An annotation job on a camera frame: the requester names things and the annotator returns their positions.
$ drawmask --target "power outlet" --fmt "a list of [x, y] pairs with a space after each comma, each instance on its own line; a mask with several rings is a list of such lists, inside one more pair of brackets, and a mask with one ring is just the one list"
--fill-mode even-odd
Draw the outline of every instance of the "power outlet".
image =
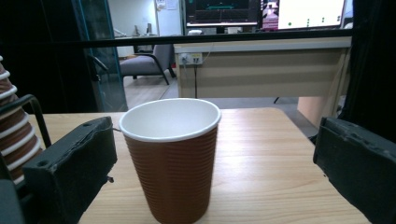
[[178, 63], [182, 64], [202, 64], [202, 53], [181, 53], [178, 55]]

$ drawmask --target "monitor screen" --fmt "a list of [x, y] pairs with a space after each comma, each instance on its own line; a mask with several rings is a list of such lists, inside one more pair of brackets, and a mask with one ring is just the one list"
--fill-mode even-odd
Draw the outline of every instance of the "monitor screen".
[[186, 26], [256, 26], [260, 0], [185, 0]]
[[262, 30], [339, 28], [345, 0], [262, 0]]

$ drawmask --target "table surface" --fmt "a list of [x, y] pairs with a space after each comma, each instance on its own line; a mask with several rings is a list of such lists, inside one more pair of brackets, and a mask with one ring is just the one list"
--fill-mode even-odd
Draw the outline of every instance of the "table surface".
[[[210, 205], [197, 223], [369, 223], [313, 161], [314, 145], [276, 108], [221, 110]], [[122, 113], [48, 114], [52, 143], [91, 119]], [[122, 133], [118, 161], [79, 223], [157, 223]]]

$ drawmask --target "paper cup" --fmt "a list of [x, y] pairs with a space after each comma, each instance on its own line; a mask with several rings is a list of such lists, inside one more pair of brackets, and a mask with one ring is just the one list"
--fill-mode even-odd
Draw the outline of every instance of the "paper cup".
[[120, 119], [152, 215], [161, 223], [192, 223], [209, 205], [217, 106], [176, 98], [139, 105]]

